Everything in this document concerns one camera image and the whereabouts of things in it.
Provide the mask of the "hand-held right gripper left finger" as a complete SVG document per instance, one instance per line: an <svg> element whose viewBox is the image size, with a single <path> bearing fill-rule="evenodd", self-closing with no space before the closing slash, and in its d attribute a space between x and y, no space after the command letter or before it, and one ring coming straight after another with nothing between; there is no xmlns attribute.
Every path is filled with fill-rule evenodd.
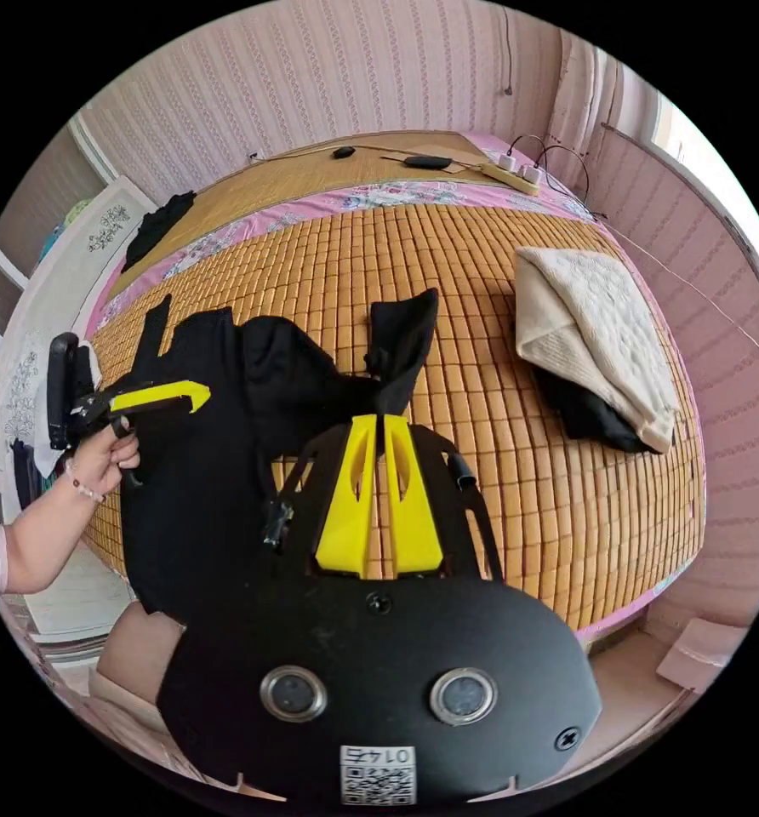
<svg viewBox="0 0 759 817"><path fill-rule="evenodd" d="M324 572L368 577L376 442L377 417L352 418L337 455L331 500L315 550L317 566Z"/></svg>

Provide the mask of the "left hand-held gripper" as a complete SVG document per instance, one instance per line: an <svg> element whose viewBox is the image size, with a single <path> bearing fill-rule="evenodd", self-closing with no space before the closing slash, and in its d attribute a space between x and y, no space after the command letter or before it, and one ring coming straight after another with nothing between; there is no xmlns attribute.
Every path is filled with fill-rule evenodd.
<svg viewBox="0 0 759 817"><path fill-rule="evenodd" d="M67 417L66 430L71 450L68 459L73 456L80 443L104 429L111 420L120 415L127 417L131 428L134 429L131 420L140 411L186 400L189 403L189 412L195 413L210 398L210 389L192 380L176 380L118 392L102 391L85 397L74 404ZM135 476L134 469L123 474L119 486L125 488L142 486L142 482Z"/></svg>

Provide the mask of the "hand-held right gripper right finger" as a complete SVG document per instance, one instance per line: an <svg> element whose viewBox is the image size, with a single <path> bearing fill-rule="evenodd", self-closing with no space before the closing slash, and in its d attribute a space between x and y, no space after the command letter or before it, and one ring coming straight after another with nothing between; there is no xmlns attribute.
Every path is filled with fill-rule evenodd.
<svg viewBox="0 0 759 817"><path fill-rule="evenodd" d="M442 565L442 548L408 421L383 418L385 466L394 570L432 574Z"/></svg>

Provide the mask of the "person's left hand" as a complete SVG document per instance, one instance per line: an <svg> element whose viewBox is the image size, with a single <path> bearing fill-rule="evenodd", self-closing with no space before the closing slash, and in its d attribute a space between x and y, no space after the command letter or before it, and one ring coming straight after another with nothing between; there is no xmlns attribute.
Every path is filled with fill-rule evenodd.
<svg viewBox="0 0 759 817"><path fill-rule="evenodd" d="M138 438L129 419L120 415L78 445L66 462L66 475L81 496L101 503L139 464Z"/></svg>

